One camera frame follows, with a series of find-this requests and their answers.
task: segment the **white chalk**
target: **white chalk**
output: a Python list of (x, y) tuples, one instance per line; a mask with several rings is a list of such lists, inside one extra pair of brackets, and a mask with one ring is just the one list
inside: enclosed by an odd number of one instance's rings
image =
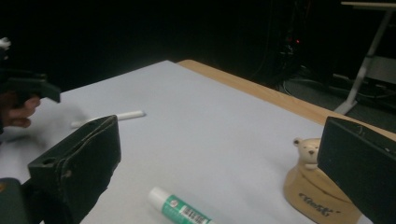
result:
[[(142, 110), (137, 110), (137, 111), (131, 111), (131, 112), (127, 112), (127, 113), (123, 113), (123, 114), (117, 114), (117, 119), (118, 120), (123, 120), (123, 119), (135, 119), (135, 118), (140, 118), (143, 116), (146, 116), (146, 113)], [(80, 121), (73, 121), (70, 123), (70, 126), (72, 128), (79, 128), (82, 125), (84, 125), (85, 123), (88, 123), (92, 120), (95, 119), (99, 119), (99, 118), (94, 118), (94, 119), (84, 119), (84, 120), (80, 120)]]

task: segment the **white cap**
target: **white cap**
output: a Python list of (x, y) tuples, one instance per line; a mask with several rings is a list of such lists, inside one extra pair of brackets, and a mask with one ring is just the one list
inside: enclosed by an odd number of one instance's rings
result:
[(164, 189), (159, 187), (155, 187), (152, 189), (148, 194), (148, 201), (156, 208), (158, 211), (163, 210), (163, 204), (165, 203), (166, 199), (168, 199), (172, 194), (167, 192)]

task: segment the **glue stick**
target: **glue stick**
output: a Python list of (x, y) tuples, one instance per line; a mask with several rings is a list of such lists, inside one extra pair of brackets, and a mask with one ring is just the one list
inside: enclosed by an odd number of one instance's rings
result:
[(216, 224), (177, 196), (161, 188), (154, 188), (148, 201), (176, 224)]

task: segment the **hand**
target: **hand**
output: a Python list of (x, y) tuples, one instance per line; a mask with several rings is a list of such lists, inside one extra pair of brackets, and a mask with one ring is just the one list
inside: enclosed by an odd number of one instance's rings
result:
[(22, 107), (15, 107), (18, 102), (15, 92), (6, 92), (0, 94), (0, 118), (3, 127), (16, 126), (27, 128), (31, 121), (28, 119), (35, 113), (35, 108), (40, 105), (40, 98), (33, 96)]

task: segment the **white desk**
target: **white desk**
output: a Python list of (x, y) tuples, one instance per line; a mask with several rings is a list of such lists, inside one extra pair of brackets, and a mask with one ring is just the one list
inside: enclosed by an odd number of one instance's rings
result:
[(82, 223), (171, 223), (147, 200), (155, 186), (219, 224), (312, 223), (282, 187), (298, 159), (293, 138), (323, 126), (170, 62), (65, 92), (59, 105), (43, 100), (31, 128), (1, 136), (20, 138), (0, 146), (0, 176), (29, 178), (26, 164), (73, 120), (140, 109), (145, 117), (120, 121), (121, 163)]
[(394, 73), (396, 73), (396, 66), (394, 65), (396, 63), (396, 60), (375, 56), (375, 51), (381, 41), (383, 34), (385, 33), (392, 13), (394, 10), (396, 10), (396, 3), (342, 2), (342, 4), (361, 9), (385, 11), (384, 18), (382, 19), (375, 34), (375, 37), (372, 41), (372, 44), (365, 58), (363, 59), (363, 62), (361, 63), (361, 68), (359, 69), (359, 72), (356, 76), (355, 82), (353, 83), (352, 89), (350, 90), (348, 97), (334, 110), (337, 113), (345, 115), (350, 109), (353, 108), (353, 106), (356, 105), (357, 101), (355, 99), (365, 77), (371, 76), (386, 81), (385, 78), (388, 78), (388, 76), (394, 76)]

